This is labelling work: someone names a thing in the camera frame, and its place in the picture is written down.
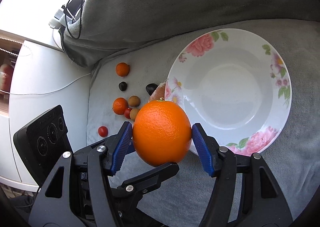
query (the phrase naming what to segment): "gray fabric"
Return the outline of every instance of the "gray fabric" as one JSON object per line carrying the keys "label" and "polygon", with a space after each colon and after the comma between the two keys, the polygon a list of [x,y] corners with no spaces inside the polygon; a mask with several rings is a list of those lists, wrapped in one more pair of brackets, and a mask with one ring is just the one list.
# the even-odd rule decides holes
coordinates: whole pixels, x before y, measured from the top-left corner
{"label": "gray fabric", "polygon": [[[174,35],[251,19],[320,21],[318,0],[86,0],[79,40],[62,42],[76,64],[87,67]],[[79,21],[70,25],[78,35]]]}
{"label": "gray fabric", "polygon": [[[288,201],[293,218],[305,208],[320,184],[320,23],[299,20],[252,20],[208,28],[170,38],[119,56],[107,62],[91,88],[87,125],[87,144],[100,140],[97,129],[106,125],[109,134],[118,132],[125,118],[111,110],[117,97],[137,95],[148,101],[145,86],[163,82],[180,51],[193,39],[213,29],[239,28],[266,39],[280,53],[292,82],[292,105],[288,121],[277,140],[263,152]],[[130,65],[130,74],[121,78],[115,73],[119,62]],[[128,83],[120,92],[118,84]],[[170,227],[198,226],[204,214],[214,180],[201,167],[199,158],[189,153],[179,164],[177,176],[163,182],[160,189],[144,195],[138,208]],[[136,153],[127,155],[110,184],[151,169]],[[237,179],[235,204],[231,218],[236,217],[241,177]]]}

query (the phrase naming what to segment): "small orange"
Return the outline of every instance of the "small orange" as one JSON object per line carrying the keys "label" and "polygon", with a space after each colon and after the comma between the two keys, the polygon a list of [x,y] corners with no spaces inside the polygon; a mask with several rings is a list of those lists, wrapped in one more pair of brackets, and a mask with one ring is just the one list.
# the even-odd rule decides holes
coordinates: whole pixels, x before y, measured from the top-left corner
{"label": "small orange", "polygon": [[116,66],[116,73],[118,76],[124,77],[129,74],[130,67],[126,63],[119,63]]}
{"label": "small orange", "polygon": [[128,108],[128,102],[126,99],[119,97],[113,102],[112,109],[115,114],[124,115],[124,111]]}
{"label": "small orange", "polygon": [[191,125],[174,102],[151,101],[137,114],[132,138],[137,154],[149,165],[178,163],[190,148]]}

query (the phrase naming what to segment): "gray cloth surface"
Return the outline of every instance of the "gray cloth surface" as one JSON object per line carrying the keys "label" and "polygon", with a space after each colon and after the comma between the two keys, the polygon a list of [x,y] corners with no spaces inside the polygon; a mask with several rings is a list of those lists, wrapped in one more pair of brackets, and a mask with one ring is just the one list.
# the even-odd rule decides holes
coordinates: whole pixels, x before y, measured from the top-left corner
{"label": "gray cloth surface", "polygon": [[[320,184],[320,23],[289,19],[251,20],[217,26],[175,36],[152,46],[109,60],[97,74],[89,98],[87,144],[101,138],[97,129],[106,125],[109,134],[118,132],[125,121],[111,110],[117,97],[137,95],[148,101],[145,86],[163,82],[180,51],[193,39],[210,30],[239,28],[266,39],[280,53],[292,83],[292,105],[287,123],[262,155],[275,175],[296,218],[308,204]],[[121,78],[115,73],[119,62],[130,65],[130,73]],[[128,89],[120,92],[118,84]],[[188,153],[179,163],[178,174],[163,182],[161,188],[144,195],[138,208],[170,227],[198,226],[207,207],[214,180],[202,169],[199,158]],[[110,184],[116,187],[152,167],[136,153],[127,155],[122,168]],[[236,218],[241,190],[237,178],[231,219]]]}
{"label": "gray cloth surface", "polygon": [[[86,0],[79,40],[67,30],[63,49],[87,67],[178,34],[252,19],[320,21],[318,0]],[[78,35],[79,21],[70,25]]]}

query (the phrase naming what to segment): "floral plate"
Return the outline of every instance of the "floral plate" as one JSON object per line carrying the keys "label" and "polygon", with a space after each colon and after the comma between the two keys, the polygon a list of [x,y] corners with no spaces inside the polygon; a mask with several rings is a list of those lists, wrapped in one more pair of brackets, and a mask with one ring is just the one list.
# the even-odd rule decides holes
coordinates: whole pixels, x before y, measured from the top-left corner
{"label": "floral plate", "polygon": [[[236,154],[270,146],[291,106],[291,82],[279,53],[260,36],[240,29],[206,33],[173,63],[165,100],[177,103],[193,125]],[[190,150],[197,154],[194,144]]]}

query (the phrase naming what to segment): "cherry tomato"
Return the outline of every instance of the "cherry tomato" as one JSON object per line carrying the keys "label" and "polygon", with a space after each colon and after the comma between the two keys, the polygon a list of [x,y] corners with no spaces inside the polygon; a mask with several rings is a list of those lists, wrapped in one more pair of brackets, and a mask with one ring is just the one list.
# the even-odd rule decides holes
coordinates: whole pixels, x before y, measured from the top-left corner
{"label": "cherry tomato", "polygon": [[130,112],[131,112],[132,108],[127,108],[124,110],[124,116],[127,118],[127,119],[130,119]]}
{"label": "cherry tomato", "polygon": [[108,129],[106,126],[101,126],[99,127],[98,129],[98,134],[101,136],[101,137],[107,137],[108,136]]}

